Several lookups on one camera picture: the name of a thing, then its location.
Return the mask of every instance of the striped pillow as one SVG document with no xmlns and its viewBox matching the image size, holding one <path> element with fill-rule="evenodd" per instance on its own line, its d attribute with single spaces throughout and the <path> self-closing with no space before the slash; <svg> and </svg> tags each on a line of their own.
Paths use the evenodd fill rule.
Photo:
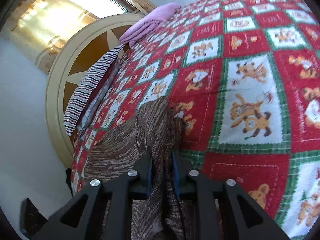
<svg viewBox="0 0 320 240">
<path fill-rule="evenodd" d="M 118 57 L 123 47 L 124 45 L 120 44 L 104 54 L 95 64 L 92 65 L 92 67 L 88 69 L 78 87 L 73 92 L 63 118 L 63 124 L 66 127 L 68 136 L 71 136 L 72 132 L 75 130 L 90 94 L 97 87 L 100 80 L 103 78 L 114 60 Z"/>
</svg>

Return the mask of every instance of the headboard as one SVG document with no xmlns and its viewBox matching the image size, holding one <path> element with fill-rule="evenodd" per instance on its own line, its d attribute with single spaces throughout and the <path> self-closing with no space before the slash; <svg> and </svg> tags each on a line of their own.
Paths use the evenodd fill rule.
<svg viewBox="0 0 320 240">
<path fill-rule="evenodd" d="M 85 72 L 107 51 L 119 45 L 118 39 L 144 15 L 121 14 L 99 19 L 77 32 L 57 55 L 49 73 L 45 118 L 54 149 L 62 163 L 70 168 L 73 145 L 63 125 L 70 97 Z M 121 57 L 129 49 L 124 47 Z"/>
</svg>

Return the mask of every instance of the bed sheet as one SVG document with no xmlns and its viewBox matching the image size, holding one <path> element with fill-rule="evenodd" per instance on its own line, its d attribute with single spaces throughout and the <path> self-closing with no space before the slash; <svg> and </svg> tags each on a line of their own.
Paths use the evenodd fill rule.
<svg viewBox="0 0 320 240">
<path fill-rule="evenodd" d="M 167 96 L 187 123 L 181 154 L 211 179 L 236 180 L 292 239 L 320 214 L 320 26 L 303 0 L 198 0 L 139 42 L 72 168 L 139 106 Z"/>
</svg>

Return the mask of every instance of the metal rivet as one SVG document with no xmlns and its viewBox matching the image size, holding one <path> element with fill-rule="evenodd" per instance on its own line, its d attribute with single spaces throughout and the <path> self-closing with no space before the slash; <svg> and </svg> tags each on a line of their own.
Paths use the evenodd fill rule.
<svg viewBox="0 0 320 240">
<path fill-rule="evenodd" d="M 98 179 L 93 179 L 93 180 L 90 181 L 90 185 L 92 187 L 99 186 L 99 184 L 100 184 L 100 180 L 98 180 Z"/>
<path fill-rule="evenodd" d="M 236 184 L 236 181 L 234 179 L 228 179 L 227 180 L 227 185 L 234 186 L 235 184 Z"/>
<path fill-rule="evenodd" d="M 137 174 L 138 174 L 138 172 L 135 170 L 128 171 L 128 176 L 130 176 L 130 177 L 137 176 Z"/>
<path fill-rule="evenodd" d="M 196 176 L 199 175 L 199 171 L 191 170 L 191 171 L 189 171 L 189 175 L 192 176 L 192 177 L 196 177 Z"/>
</svg>

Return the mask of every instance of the purple towel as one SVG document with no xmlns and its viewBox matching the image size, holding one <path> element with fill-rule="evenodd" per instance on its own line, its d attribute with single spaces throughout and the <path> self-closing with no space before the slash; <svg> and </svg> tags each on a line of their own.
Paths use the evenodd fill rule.
<svg viewBox="0 0 320 240">
<path fill-rule="evenodd" d="M 168 3 L 155 8 L 148 15 L 131 26 L 120 37 L 119 42 L 124 44 L 129 43 L 129 46 L 132 47 L 137 41 L 158 28 L 160 23 L 169 20 L 180 8 L 181 5 L 177 3 Z"/>
</svg>

